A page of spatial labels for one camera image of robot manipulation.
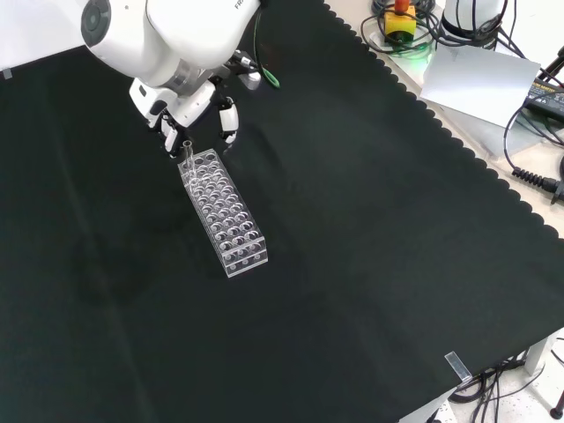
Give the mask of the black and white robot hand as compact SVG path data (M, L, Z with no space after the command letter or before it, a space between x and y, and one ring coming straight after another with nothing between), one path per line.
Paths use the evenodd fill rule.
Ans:
M152 88L136 78L129 94L149 129L161 135L164 150L174 159L182 155L189 128L211 107L219 111L223 141L231 144L237 138L239 114L234 100L220 93L210 80L204 81L191 95L181 96L169 88Z

